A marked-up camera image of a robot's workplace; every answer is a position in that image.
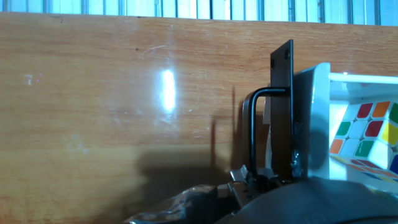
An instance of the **yellow square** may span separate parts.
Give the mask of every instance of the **yellow square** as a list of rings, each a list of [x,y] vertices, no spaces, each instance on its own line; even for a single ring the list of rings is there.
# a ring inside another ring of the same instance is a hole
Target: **yellow square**
[[[398,141],[398,128],[388,122],[384,128],[381,139],[394,146]]]

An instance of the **black metal plate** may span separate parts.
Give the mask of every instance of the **black metal plate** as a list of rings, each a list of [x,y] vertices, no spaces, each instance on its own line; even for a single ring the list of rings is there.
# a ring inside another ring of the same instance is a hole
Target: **black metal plate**
[[[294,134],[293,40],[271,53],[271,87],[290,88],[290,97],[271,97],[271,166],[282,180],[291,180]]]

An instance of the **green square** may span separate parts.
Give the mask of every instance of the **green square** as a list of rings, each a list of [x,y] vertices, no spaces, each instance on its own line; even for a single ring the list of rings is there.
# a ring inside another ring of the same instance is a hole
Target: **green square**
[[[390,110],[390,120],[398,124],[398,104],[394,103]]]
[[[348,133],[351,122],[341,122],[340,127],[337,130],[337,136],[345,136]]]
[[[371,152],[372,146],[373,141],[361,141],[355,152],[355,156],[367,157],[369,152]]]

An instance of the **rubik's cube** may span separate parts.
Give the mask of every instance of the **rubik's cube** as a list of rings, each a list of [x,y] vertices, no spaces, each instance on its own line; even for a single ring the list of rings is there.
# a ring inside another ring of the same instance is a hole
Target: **rubik's cube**
[[[398,184],[398,102],[348,105],[330,156],[364,175]]]

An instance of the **wood grain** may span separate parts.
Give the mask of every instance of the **wood grain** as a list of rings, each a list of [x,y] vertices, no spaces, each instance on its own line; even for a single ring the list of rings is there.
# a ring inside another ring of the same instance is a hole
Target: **wood grain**
[[[288,39],[296,71],[398,74],[396,27],[0,14],[0,223],[117,223],[227,181]]]

